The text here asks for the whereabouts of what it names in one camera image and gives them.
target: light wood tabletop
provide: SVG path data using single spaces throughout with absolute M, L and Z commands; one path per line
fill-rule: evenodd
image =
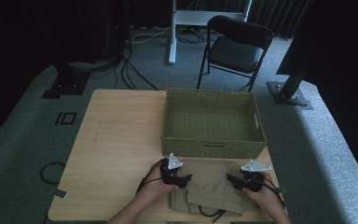
M 165 94 L 119 90 L 93 93 L 58 186 L 67 194 L 65 198 L 54 197 L 48 212 L 50 220 L 105 221 L 135 196 L 151 165 L 163 158 L 160 136 Z M 256 160 L 272 165 L 267 147 Z M 248 160 L 225 161 L 244 165 Z M 275 172 L 269 173 L 278 184 Z M 219 221 L 271 221 L 257 207 L 247 210 L 241 217 L 221 217 Z M 210 222 L 211 218 L 171 210 L 166 195 L 146 208 L 138 220 Z

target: folded garment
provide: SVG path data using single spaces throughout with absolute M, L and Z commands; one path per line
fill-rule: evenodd
M 170 208 L 190 214 L 239 217 L 246 210 L 256 209 L 242 191 L 234 189 L 227 174 L 241 177 L 240 166 L 231 161 L 183 161 L 179 176 L 192 175 L 185 189 L 171 193 Z

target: chair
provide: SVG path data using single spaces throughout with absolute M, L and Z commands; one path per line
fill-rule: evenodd
M 220 36 L 211 46 L 211 31 Z M 205 60 L 208 74 L 211 67 L 250 78 L 248 91 L 255 84 L 258 70 L 272 42 L 273 33 L 266 27 L 237 21 L 226 16 L 215 16 L 207 24 L 208 39 L 203 54 L 197 90 L 203 75 Z

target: black metal base plate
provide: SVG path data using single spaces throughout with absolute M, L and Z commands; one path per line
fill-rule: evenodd
M 310 101 L 304 98 L 300 89 L 297 89 L 296 93 L 293 94 L 290 99 L 284 99 L 279 96 L 279 92 L 284 85 L 284 82 L 269 81 L 267 82 L 267 85 L 276 105 L 299 105 L 303 110 L 313 110 Z
M 90 73 L 74 71 L 74 80 L 62 85 L 60 75 L 57 76 L 50 90 L 45 91 L 42 99 L 60 99 L 61 95 L 81 95 L 89 81 Z

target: chair backrest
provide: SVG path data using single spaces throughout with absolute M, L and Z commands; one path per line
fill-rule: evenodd
M 208 30 L 215 30 L 225 37 L 242 44 L 256 46 L 263 50 L 269 48 L 273 34 L 264 27 L 226 16 L 214 16 L 208 21 Z

